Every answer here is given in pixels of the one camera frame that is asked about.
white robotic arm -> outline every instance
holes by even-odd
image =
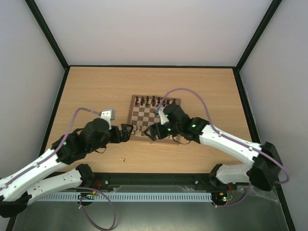
[[[159,108],[156,113],[160,117],[160,123],[149,126],[144,132],[153,141],[169,135],[181,135],[189,141],[220,149],[243,162],[241,165],[233,166],[216,165],[210,173],[213,184],[245,182],[252,183],[265,191],[272,189],[281,169],[260,155],[260,152],[268,154],[280,164],[273,144],[266,142],[261,145],[245,141],[214,127],[204,119],[189,118],[175,103]]]
[[[44,178],[99,148],[105,148],[108,143],[128,141],[133,126],[122,124],[122,130],[119,130],[117,126],[111,126],[114,117],[114,110],[104,110],[100,118],[68,134],[65,141],[62,136],[38,159],[18,172],[0,179],[0,216],[18,214],[27,205],[48,194],[80,185],[89,186],[94,174],[84,164],[62,175]]]

metal base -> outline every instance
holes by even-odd
[[[243,196],[235,193],[235,201]],[[14,231],[94,231],[76,202],[36,202],[21,213]],[[215,208],[210,203],[115,202],[115,231],[288,231],[279,204],[248,196],[235,207]],[[108,203],[86,206],[101,227],[113,220]]]

wooden table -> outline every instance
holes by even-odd
[[[127,123],[133,94],[163,96],[179,87],[190,88],[201,95],[218,128],[250,141],[232,69],[71,67],[47,147],[65,134],[79,107],[95,111],[113,108],[116,113],[112,125],[120,126]],[[206,119],[202,104],[191,93],[177,91],[170,96],[181,99],[181,107],[190,117]],[[83,128],[96,117],[81,111],[73,129]],[[88,154],[61,171],[71,170],[81,163],[89,164],[94,172],[208,173],[215,164],[240,162],[220,150],[194,142],[176,146],[128,141],[109,144],[104,154]]]

black joint cap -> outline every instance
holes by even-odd
[[[90,166],[87,164],[81,164],[76,167],[76,170],[81,174],[80,179],[82,180],[82,183],[80,186],[89,187],[94,179],[94,174]]]
[[[15,216],[27,208],[27,203],[31,198],[31,195],[28,195],[25,192],[19,199],[16,201],[3,201],[3,196],[0,197],[0,216],[3,218],[9,218]]]
[[[266,142],[262,146],[262,151],[282,164],[276,147],[273,144]],[[249,176],[250,182],[261,190],[271,191],[275,182],[278,180],[281,169],[260,154],[254,158],[254,161],[252,168],[246,173]]]
[[[219,188],[219,186],[222,184],[217,178],[217,171],[222,166],[222,164],[216,164],[211,172],[208,174],[208,178],[210,181],[210,184],[213,185],[215,188]]]
[[[190,133],[193,136],[193,141],[200,143],[199,136],[202,135],[202,130],[206,125],[209,125],[210,123],[202,118],[195,117],[192,118],[192,120],[188,123],[188,125],[185,127],[184,133]]]
[[[189,116],[175,103],[167,105],[164,108],[164,114],[168,117],[171,124],[179,122],[186,124],[190,120]]]

purple cable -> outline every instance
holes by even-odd
[[[62,147],[63,143],[66,141],[66,138],[67,138],[68,134],[69,134],[70,131],[72,130],[72,127],[73,127],[73,124],[74,124],[74,121],[75,121],[75,119],[76,119],[76,117],[77,117],[78,112],[81,111],[81,110],[84,110],[84,111],[87,111],[87,112],[91,112],[91,113],[97,114],[97,115],[99,115],[99,116],[101,115],[100,112],[96,112],[96,111],[93,111],[93,110],[90,110],[90,109],[87,109],[87,108],[84,108],[84,107],[78,108],[78,109],[75,111],[75,113],[74,113],[74,115],[73,115],[73,118],[72,118],[72,120],[71,120],[71,123],[70,123],[70,125],[69,125],[69,127],[68,127],[68,129],[67,129],[67,132],[66,132],[66,134],[63,136],[63,138],[62,138],[62,140],[61,140],[59,146],[53,151],[53,153],[51,153],[51,154],[50,154],[49,156],[47,156],[45,159],[43,159],[43,160],[37,162],[38,165],[41,165],[41,164],[43,164],[44,162],[46,162],[47,160],[49,160],[53,155],[55,155],[55,154],[60,150],[60,148]],[[12,184],[12,182],[14,182],[16,179],[18,179],[18,178],[21,177],[22,175],[26,174],[28,171],[31,171],[31,170],[34,169],[35,167],[36,167],[36,166],[31,166],[31,167],[27,168],[26,170],[22,171],[21,173],[17,174],[17,175],[16,175],[15,177],[13,177],[12,179],[10,179],[10,180],[5,184],[4,187],[0,187],[0,192],[1,192],[5,187],[7,187],[8,185]]]
[[[219,134],[219,131],[216,129],[216,127],[215,127],[214,124],[213,124],[212,118],[211,118],[211,116],[210,116],[210,112],[209,112],[209,110],[208,110],[208,108],[207,108],[207,106],[206,106],[204,100],[201,98],[200,95],[198,95],[198,94],[197,94],[196,92],[194,92],[193,90],[190,90],[190,89],[188,89],[188,88],[175,88],[175,89],[173,89],[173,90],[168,91],[167,94],[166,94],[166,95],[163,97],[163,99],[161,100],[160,104],[158,105],[158,109],[161,107],[162,102],[166,99],[166,97],[167,97],[170,93],[172,93],[172,92],[174,92],[174,91],[178,91],[178,90],[189,91],[190,93],[194,94],[194,95],[201,101],[201,103],[203,104],[203,107],[204,107],[204,109],[205,109],[205,112],[206,112],[206,115],[207,115],[207,119],[208,119],[208,121],[210,122],[210,126],[212,127],[212,129],[213,129],[217,134]],[[230,140],[230,141],[232,141],[232,142],[234,142],[234,143],[237,143],[237,144],[239,144],[239,145],[241,145],[241,146],[243,146],[243,147],[245,147],[245,148],[249,148],[249,147],[250,147],[249,145],[247,145],[247,144],[245,144],[245,143],[242,143],[242,142],[240,142],[240,141],[238,141],[238,140],[235,140],[235,139],[233,139],[232,137],[226,136],[226,135],[223,134],[223,133],[222,133],[222,134],[219,134],[219,135],[222,136],[222,137],[224,137],[224,138],[226,138],[226,139],[228,139],[228,140]],[[263,155],[264,157],[266,157],[266,158],[269,159],[270,161],[272,161],[274,164],[276,164],[276,165],[285,173],[286,179],[283,180],[283,181],[278,181],[278,182],[276,182],[276,183],[283,184],[283,183],[286,183],[286,182],[288,182],[288,181],[290,180],[290,175],[289,175],[288,171],[287,171],[287,170],[285,169],[285,167],[282,166],[278,161],[276,161],[275,159],[273,159],[272,157],[270,157],[269,155],[267,155],[267,154],[264,153],[263,151],[260,151],[260,150],[258,150],[258,149],[256,149],[256,148],[253,148],[253,147],[252,147],[252,150],[255,151],[255,152],[257,152],[257,153],[259,153],[259,154],[261,154],[261,155]]]
[[[217,205],[217,204],[215,204],[214,201],[212,201],[212,204],[215,205],[215,207],[220,207],[220,208],[225,208],[225,207],[231,207],[231,206],[234,206],[234,205],[238,205],[241,202],[243,202],[245,200],[245,198],[248,196],[249,191],[250,191],[250,187],[251,187],[251,185],[249,184],[247,189],[246,189],[245,195],[239,201],[237,201],[237,202],[235,202],[235,203],[233,203],[231,205]]]
[[[115,209],[115,207],[114,207],[112,201],[109,199],[109,197],[106,196],[106,194],[104,194],[103,192],[101,192],[101,191],[99,191],[99,190],[96,190],[96,189],[92,189],[92,188],[77,187],[76,189],[83,189],[83,190],[95,191],[95,192],[97,192],[97,193],[103,195],[103,196],[107,199],[107,201],[109,202],[109,204],[110,204],[110,206],[111,206],[111,208],[112,208],[112,212],[113,212],[113,215],[114,215],[114,222],[112,223],[112,225],[110,226],[110,228],[107,228],[107,229],[102,228],[102,227],[98,226],[97,224],[95,224],[95,223],[91,220],[91,218],[88,216],[86,210],[84,209],[83,205],[81,204],[81,202],[82,202],[82,200],[83,200],[84,197],[82,197],[82,198],[80,199],[79,205],[80,205],[80,208],[82,209],[82,211],[84,212],[84,214],[86,215],[86,218],[87,218],[88,221],[91,223],[91,225],[93,225],[95,228],[97,228],[98,230],[101,230],[101,231],[109,231],[109,230],[112,230],[112,229],[115,227],[115,224],[116,224],[116,221],[115,221],[115,220],[116,220],[116,209]]]

